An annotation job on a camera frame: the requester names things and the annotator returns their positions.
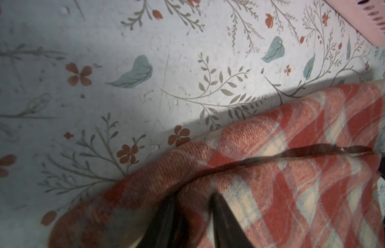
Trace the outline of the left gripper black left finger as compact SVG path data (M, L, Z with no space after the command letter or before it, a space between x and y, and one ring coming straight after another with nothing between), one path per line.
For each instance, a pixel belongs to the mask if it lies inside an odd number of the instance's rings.
M175 237L177 196L163 199L138 248L171 248Z

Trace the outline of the red plaid skirt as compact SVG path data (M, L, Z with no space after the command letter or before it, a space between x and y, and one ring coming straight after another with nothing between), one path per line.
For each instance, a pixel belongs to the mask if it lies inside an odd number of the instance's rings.
M383 248L385 80L335 86L181 145L63 215L50 248L137 248L177 196L172 248L216 248L221 194L253 248Z

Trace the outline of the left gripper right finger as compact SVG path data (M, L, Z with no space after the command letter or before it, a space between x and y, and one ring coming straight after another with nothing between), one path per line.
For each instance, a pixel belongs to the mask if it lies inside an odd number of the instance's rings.
M211 196L210 209L216 248L253 248L221 194L214 193Z

